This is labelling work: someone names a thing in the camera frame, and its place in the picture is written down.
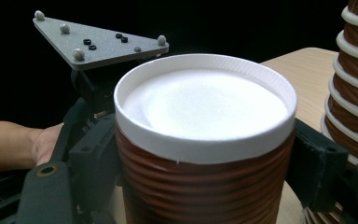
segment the black background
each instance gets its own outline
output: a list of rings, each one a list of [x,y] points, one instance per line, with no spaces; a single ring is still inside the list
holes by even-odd
[[[226,54],[258,63],[297,49],[338,51],[345,0],[0,1],[0,120],[45,128],[78,98],[71,68],[36,30],[33,17],[127,34],[165,35],[170,52]]]

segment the human hand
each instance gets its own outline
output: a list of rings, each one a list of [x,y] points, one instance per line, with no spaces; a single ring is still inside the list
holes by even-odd
[[[32,157],[36,166],[50,160],[55,145],[60,135],[63,123],[48,127],[40,132],[34,139],[32,146]]]

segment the paper cup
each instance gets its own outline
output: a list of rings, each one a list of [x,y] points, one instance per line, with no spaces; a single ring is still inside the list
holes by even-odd
[[[244,59],[144,63],[114,93],[128,223],[275,223],[296,92]]]

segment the wooden table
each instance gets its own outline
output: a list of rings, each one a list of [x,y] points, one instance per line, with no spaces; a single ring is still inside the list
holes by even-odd
[[[305,48],[262,63],[293,84],[298,97],[296,117],[318,132],[321,129],[324,100],[329,93],[328,81],[334,75],[333,61],[336,57],[337,52],[331,50]],[[113,205],[117,224],[125,224],[121,188],[115,190]],[[287,183],[283,186],[277,223],[303,223],[301,203]]]

